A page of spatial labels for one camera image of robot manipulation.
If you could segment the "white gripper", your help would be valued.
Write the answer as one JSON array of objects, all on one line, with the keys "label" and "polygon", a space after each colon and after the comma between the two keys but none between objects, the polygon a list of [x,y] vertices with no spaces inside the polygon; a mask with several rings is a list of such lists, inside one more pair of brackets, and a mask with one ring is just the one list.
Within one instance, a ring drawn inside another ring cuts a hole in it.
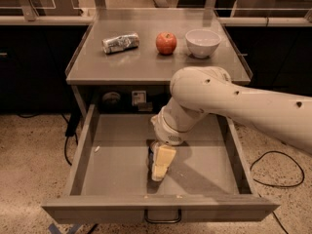
[{"label": "white gripper", "polygon": [[181,145],[187,133],[174,130],[166,121],[163,111],[151,117],[150,122],[153,125],[155,136],[159,142],[153,143],[151,150],[153,153],[152,176],[154,181],[164,179],[169,166],[176,156],[176,149],[173,146]]}]

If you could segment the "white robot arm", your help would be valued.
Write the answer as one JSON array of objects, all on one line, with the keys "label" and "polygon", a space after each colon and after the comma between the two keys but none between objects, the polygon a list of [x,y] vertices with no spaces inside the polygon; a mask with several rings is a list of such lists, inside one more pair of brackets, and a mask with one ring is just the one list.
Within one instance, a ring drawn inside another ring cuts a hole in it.
[{"label": "white robot arm", "polygon": [[160,143],[182,144],[199,121],[216,114],[312,153],[311,97],[238,86],[217,66],[182,68],[171,79],[170,93],[151,118]]}]

